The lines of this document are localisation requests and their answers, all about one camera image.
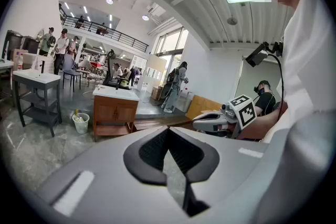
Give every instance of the backpack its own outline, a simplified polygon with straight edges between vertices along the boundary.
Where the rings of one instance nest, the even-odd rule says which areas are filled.
[[[176,84],[178,83],[180,79],[180,75],[179,75],[179,70],[178,68],[174,68],[172,72],[169,73],[168,77],[167,77],[167,83],[170,84]]]
[[[55,44],[56,38],[54,36],[50,36],[47,40],[47,46],[51,47],[53,44]]]

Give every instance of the wooden cabinet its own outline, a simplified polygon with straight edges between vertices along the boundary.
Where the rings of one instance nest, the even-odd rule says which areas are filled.
[[[125,135],[133,130],[138,101],[94,97],[93,133],[96,135]]]

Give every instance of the pants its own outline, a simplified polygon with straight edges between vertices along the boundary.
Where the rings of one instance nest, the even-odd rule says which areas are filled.
[[[131,73],[130,77],[128,78],[128,81],[131,82],[131,86],[134,84],[134,79],[135,79],[135,73]]]
[[[177,99],[177,95],[178,95],[178,87],[177,85],[173,85],[173,88],[169,94],[169,96],[166,98],[166,100],[164,101],[163,104],[165,104],[165,109],[167,110],[171,110],[173,104],[175,103],[176,99]]]
[[[44,55],[44,56],[46,56],[46,54],[48,54],[48,52],[47,51],[44,51],[44,50],[40,50],[40,52],[38,53],[39,55]]]
[[[54,74],[58,75],[59,66],[64,58],[64,54],[56,54],[56,59],[54,62]]]

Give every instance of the stool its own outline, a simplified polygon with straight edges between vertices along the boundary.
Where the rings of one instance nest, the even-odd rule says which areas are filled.
[[[81,74],[79,72],[76,72],[74,70],[63,70],[63,89],[64,89],[64,75],[70,75],[70,87],[71,87],[71,81],[74,80],[74,83],[72,84],[72,90],[75,92],[75,77],[77,79],[77,76],[79,76],[79,90],[80,90],[80,80],[81,80]]]

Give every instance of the cardboard box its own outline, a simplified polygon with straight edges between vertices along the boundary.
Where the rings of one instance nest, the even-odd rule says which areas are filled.
[[[158,87],[153,87],[153,90],[152,90],[152,98],[154,100],[159,100],[160,99],[160,95],[161,95],[161,92],[162,92],[162,89],[163,87],[161,86],[158,86]]]

